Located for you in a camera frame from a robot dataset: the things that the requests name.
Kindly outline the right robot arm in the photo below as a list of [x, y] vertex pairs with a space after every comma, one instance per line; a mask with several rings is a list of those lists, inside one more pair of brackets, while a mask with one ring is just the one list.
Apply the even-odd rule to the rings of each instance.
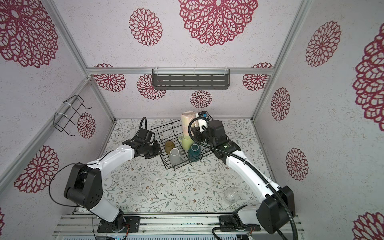
[[198, 145], [210, 149], [225, 165], [234, 170], [254, 191], [260, 206], [258, 209], [243, 206], [233, 212], [236, 220], [234, 226], [222, 224], [215, 227], [212, 234], [216, 239], [217, 230], [256, 230], [263, 228], [267, 233], [278, 233], [282, 239], [286, 236], [280, 230], [285, 224], [290, 224], [293, 239], [299, 238], [298, 228], [294, 217], [296, 214], [294, 192], [288, 187], [281, 187], [263, 174], [246, 157], [241, 148], [230, 140], [225, 132], [222, 121], [208, 120], [197, 117], [188, 125], [191, 139]]

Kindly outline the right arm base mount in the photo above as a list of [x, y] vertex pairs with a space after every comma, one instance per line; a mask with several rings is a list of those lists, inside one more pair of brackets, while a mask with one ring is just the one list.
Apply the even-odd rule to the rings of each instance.
[[219, 216], [222, 232], [259, 232], [260, 223], [256, 218], [256, 207], [243, 205], [228, 215]]

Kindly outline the dark green mug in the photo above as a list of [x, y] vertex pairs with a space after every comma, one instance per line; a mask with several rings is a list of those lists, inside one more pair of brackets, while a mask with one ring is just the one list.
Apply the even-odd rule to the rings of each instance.
[[191, 162], [197, 162], [200, 160], [201, 148], [197, 144], [192, 144], [189, 149], [189, 160]]

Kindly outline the pink purple mug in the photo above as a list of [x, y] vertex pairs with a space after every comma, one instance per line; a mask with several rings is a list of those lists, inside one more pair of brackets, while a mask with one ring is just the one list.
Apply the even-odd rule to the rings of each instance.
[[190, 139], [190, 135], [188, 132], [188, 127], [190, 122], [196, 118], [196, 113], [194, 111], [186, 111], [181, 114], [181, 122], [182, 122], [182, 128], [183, 128], [183, 136], [185, 138]]

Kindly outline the light green mug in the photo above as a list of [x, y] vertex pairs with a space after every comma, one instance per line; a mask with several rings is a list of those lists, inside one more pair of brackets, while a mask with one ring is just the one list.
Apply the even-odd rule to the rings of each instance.
[[188, 151], [190, 147], [194, 144], [194, 141], [189, 136], [180, 136], [179, 140], [181, 141], [182, 148], [185, 151]]

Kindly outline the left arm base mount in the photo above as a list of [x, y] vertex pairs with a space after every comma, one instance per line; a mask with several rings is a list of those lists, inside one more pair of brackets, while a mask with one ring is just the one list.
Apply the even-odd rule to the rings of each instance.
[[140, 226], [139, 216], [120, 216], [113, 222], [101, 220], [97, 233], [137, 233]]

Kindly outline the amber glass cup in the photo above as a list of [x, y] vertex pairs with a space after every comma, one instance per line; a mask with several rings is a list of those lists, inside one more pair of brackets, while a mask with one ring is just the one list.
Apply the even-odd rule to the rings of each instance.
[[171, 153], [171, 150], [174, 149], [176, 146], [173, 141], [167, 141], [165, 143], [165, 152], [167, 155]]

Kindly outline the clear glass cup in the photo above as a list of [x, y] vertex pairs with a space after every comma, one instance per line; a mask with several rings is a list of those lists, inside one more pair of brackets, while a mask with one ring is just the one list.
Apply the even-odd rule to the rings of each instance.
[[239, 199], [238, 191], [234, 188], [226, 189], [224, 191], [224, 199], [229, 205], [236, 203]]

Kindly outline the cream grey mug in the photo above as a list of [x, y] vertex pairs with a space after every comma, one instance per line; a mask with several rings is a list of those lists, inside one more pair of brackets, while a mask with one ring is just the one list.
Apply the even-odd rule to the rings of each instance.
[[177, 166], [185, 161], [183, 156], [180, 153], [180, 150], [177, 148], [171, 149], [169, 157], [170, 157], [170, 162], [173, 166]]

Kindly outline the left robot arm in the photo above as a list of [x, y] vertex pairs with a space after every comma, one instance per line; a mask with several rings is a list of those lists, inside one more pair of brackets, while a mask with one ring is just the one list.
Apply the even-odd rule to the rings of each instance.
[[137, 157], [151, 159], [161, 148], [155, 133], [141, 128], [115, 150], [87, 164], [76, 163], [71, 169], [64, 197], [86, 208], [107, 223], [120, 224], [123, 212], [103, 196], [103, 178], [120, 165]]

